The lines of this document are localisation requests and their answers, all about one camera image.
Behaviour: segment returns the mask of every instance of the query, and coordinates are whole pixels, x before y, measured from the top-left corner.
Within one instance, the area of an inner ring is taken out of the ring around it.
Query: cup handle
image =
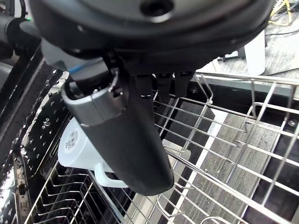
[[[124,181],[112,180],[105,174],[103,164],[98,163],[94,168],[94,175],[97,182],[103,187],[110,188],[127,188]]]

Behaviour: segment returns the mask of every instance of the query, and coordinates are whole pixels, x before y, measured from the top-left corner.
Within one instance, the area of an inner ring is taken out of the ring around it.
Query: yellow cable
[[[279,23],[279,22],[275,22],[275,21],[269,21],[269,23],[275,24],[275,25],[279,25],[279,26],[289,26],[292,22],[292,14],[291,14],[291,6],[288,0],[284,0],[283,4],[281,4],[278,8],[274,9],[271,13],[271,16],[273,16],[275,13],[277,13],[284,5],[286,5],[286,10],[288,12],[288,16],[289,16],[289,22],[288,23]]]

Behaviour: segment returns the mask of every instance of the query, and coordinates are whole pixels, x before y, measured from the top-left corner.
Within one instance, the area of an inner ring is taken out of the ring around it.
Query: black cable
[[[279,72],[275,72],[275,73],[268,74],[268,75],[265,75],[265,76],[275,76],[275,75],[279,75],[279,74],[283,74],[283,73],[290,72],[290,71],[295,71],[295,70],[299,70],[299,68],[289,69],[289,70],[285,70],[285,71],[279,71]]]
[[[20,5],[21,5],[21,17],[25,18],[25,16],[27,15],[25,0],[20,0]]]
[[[288,33],[276,33],[276,34],[266,34],[265,36],[274,36],[274,35],[288,35],[288,34],[294,34],[299,32],[299,29],[296,29],[294,31],[288,32]]]

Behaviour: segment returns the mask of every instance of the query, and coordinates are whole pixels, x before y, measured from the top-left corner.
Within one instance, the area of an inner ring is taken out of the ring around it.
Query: stainless steel rack
[[[186,98],[154,98],[172,189],[103,188],[91,171],[55,161],[25,223],[296,223],[299,81],[196,73],[193,83]]]

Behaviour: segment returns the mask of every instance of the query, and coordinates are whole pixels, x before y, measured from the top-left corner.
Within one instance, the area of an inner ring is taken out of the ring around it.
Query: barcode sticker
[[[67,141],[65,143],[65,150],[66,151],[71,151],[77,144],[78,141],[78,131],[73,130],[69,137],[67,138]]]

